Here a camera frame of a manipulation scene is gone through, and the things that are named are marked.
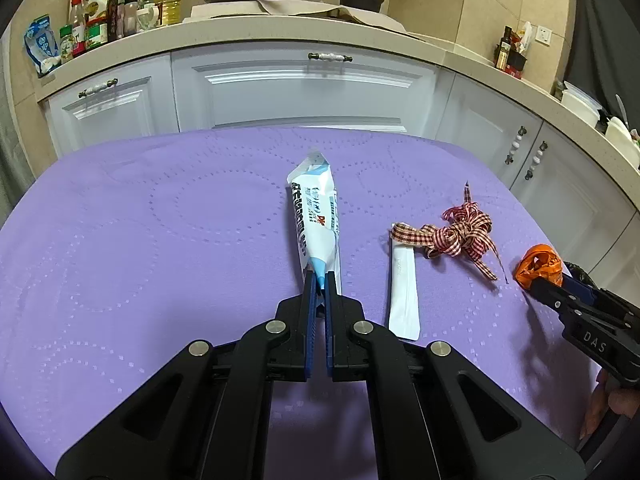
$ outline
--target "electrical outlet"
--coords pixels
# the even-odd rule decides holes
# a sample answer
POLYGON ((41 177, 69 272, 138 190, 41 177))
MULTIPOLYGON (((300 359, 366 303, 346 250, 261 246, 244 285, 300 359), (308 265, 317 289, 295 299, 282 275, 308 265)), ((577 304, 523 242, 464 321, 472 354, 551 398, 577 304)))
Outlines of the electrical outlet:
POLYGON ((539 25, 538 31, 536 32, 536 41, 544 43, 545 45, 551 45, 551 29, 539 25))

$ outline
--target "orange plastic bag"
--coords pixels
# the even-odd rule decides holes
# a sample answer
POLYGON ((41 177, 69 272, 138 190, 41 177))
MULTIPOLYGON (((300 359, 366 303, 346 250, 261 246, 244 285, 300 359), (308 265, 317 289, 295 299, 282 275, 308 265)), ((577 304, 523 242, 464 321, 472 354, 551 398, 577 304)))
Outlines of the orange plastic bag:
POLYGON ((534 245, 518 264, 514 278, 522 288, 529 290, 534 278, 545 278, 562 286, 562 260, 546 244, 534 245))

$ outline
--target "white packet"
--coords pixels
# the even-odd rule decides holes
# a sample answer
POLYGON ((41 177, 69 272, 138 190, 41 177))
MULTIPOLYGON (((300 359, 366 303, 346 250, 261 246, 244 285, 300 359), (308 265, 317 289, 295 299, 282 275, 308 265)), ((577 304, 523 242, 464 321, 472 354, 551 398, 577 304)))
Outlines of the white packet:
POLYGON ((287 182, 291 186, 302 271, 311 264, 323 290, 325 274, 333 271, 338 294, 341 294, 340 227, 331 167, 322 153, 312 149, 289 173, 287 182))
POLYGON ((414 248, 391 240, 391 306, 389 330, 402 339, 420 337, 414 248))

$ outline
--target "cabinet handle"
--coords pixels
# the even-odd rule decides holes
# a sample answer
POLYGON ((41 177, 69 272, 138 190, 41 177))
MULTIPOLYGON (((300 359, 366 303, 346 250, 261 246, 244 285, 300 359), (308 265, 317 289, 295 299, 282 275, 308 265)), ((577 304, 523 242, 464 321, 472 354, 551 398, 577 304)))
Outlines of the cabinet handle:
POLYGON ((353 61, 351 56, 343 56, 342 54, 334 54, 330 52, 328 54, 313 54, 309 53, 309 59, 319 59, 320 61, 353 61))
POLYGON ((516 138, 511 143, 511 149, 509 150, 509 153, 507 154, 507 158, 504 161, 504 163, 507 166, 513 162, 513 155, 515 155, 515 153, 518 151, 518 148, 520 147, 520 141, 522 140, 523 135, 527 135, 527 129, 524 126, 521 126, 520 129, 518 130, 518 134, 516 135, 516 138))
POLYGON ((86 88, 81 92, 78 92, 78 98, 82 99, 83 97, 89 97, 90 95, 98 93, 102 90, 106 90, 107 88, 116 86, 117 84, 118 84, 118 78, 109 79, 105 83, 100 83, 99 85, 96 85, 96 86, 90 86, 89 88, 86 88))
POLYGON ((543 140, 542 144, 538 148, 536 154, 533 156, 531 161, 531 166, 527 170, 527 174, 524 176, 524 180, 531 180, 533 178, 533 172, 536 171, 536 166, 540 164, 542 161, 543 155, 545 155, 545 150, 548 148, 548 144, 543 140))

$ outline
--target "human hand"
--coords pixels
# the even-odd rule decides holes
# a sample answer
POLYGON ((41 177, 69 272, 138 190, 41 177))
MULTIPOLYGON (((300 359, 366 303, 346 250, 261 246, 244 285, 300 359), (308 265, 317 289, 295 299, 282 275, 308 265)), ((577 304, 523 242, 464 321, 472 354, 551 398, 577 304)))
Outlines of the human hand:
POLYGON ((633 418, 640 406, 640 391, 638 390, 619 388, 607 394, 605 386, 608 379, 609 374, 607 371, 600 370, 596 378, 598 385, 591 394, 589 407, 580 430, 580 440, 596 431, 607 408, 611 408, 618 415, 626 415, 629 418, 633 418))

